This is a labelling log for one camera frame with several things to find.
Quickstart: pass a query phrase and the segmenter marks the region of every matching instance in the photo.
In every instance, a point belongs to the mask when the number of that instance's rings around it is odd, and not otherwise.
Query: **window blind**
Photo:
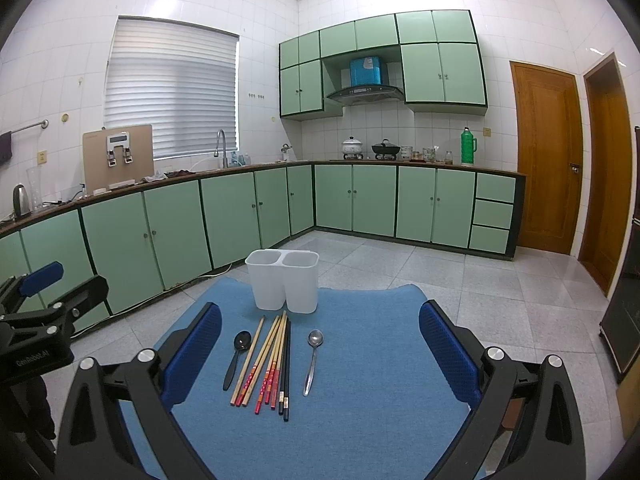
[[[119,18],[107,70],[107,128],[151,124],[154,158],[236,150],[238,37],[190,25]]]

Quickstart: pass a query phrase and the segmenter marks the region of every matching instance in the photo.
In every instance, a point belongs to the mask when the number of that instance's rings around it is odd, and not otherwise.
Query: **silver spoon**
[[[306,338],[309,344],[313,347],[314,353],[311,356],[311,366],[309,367],[309,373],[306,375],[305,391],[302,393],[305,397],[308,396],[311,389],[311,383],[314,380],[314,370],[316,369],[316,352],[318,347],[322,344],[322,332],[319,330],[312,330],[309,332],[309,336]]]

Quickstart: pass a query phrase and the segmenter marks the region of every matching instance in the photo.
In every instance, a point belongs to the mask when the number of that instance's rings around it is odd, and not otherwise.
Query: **green thermos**
[[[473,164],[474,163],[474,152],[478,149],[478,140],[474,137],[474,134],[471,133],[469,128],[463,130],[460,134],[460,142],[462,153],[462,164]]]

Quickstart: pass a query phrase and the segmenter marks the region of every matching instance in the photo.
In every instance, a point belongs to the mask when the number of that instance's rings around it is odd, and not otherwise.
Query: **spoon handle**
[[[226,392],[231,386],[231,381],[234,380],[234,375],[236,374],[236,363],[238,362],[238,354],[239,350],[236,350],[233,359],[229,363],[229,368],[226,369],[225,382],[222,384],[222,389]]]
[[[314,380],[314,370],[316,369],[316,351],[317,350],[318,350],[318,347],[315,347],[314,353],[311,356],[311,366],[309,367],[309,372],[306,375],[305,391],[302,393],[305,397],[308,396],[309,390],[311,389],[311,383]]]

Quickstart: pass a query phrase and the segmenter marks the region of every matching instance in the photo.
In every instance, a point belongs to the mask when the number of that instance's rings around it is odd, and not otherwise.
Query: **tiled floor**
[[[623,444],[616,383],[598,337],[607,300],[571,256],[518,248],[513,262],[313,231],[284,248],[320,254],[319,285],[374,289],[415,283],[458,325],[511,357],[564,360],[574,386],[586,446],[587,478],[597,479]],[[246,267],[226,274],[248,281]],[[76,358],[102,364],[151,346],[211,285],[200,282],[73,343]],[[56,421],[75,366],[45,376]]]

